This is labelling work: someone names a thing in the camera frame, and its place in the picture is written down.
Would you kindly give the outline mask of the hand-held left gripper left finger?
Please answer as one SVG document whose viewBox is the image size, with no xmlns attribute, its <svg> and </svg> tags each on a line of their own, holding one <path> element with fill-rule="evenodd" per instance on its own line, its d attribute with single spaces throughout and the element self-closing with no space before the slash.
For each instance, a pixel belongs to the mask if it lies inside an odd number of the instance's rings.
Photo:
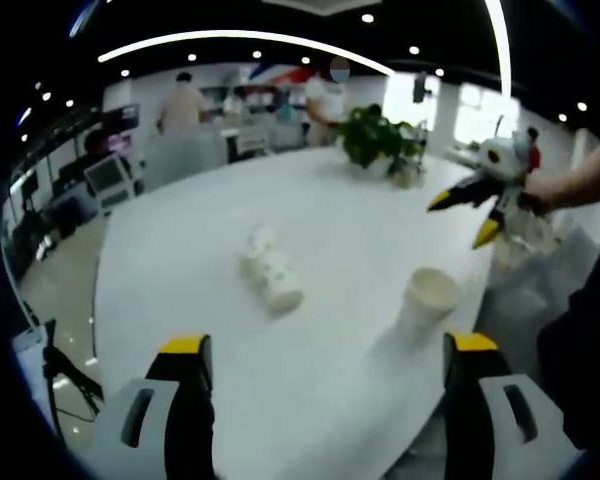
<svg viewBox="0 0 600 480">
<path fill-rule="evenodd" d="M 146 375 L 105 403 L 92 445 L 94 479 L 213 479 L 212 342 L 171 339 Z"/>
</svg>

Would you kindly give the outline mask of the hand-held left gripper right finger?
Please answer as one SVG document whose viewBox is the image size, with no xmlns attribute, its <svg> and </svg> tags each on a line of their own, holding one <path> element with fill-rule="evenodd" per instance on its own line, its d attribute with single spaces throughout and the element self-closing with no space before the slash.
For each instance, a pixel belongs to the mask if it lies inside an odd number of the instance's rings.
<svg viewBox="0 0 600 480">
<path fill-rule="evenodd" d="M 563 414 L 494 341 L 444 335 L 446 479 L 561 479 L 581 457 Z"/>
</svg>

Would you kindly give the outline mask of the person's right hand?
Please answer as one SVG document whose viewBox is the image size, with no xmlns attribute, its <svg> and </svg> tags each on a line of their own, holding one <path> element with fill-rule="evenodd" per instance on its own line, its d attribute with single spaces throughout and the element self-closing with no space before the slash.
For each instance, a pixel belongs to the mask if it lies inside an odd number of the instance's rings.
<svg viewBox="0 0 600 480">
<path fill-rule="evenodd" d="M 551 179 L 529 175 L 518 204 L 536 215 L 545 215 L 556 209 L 556 187 Z"/>
</svg>

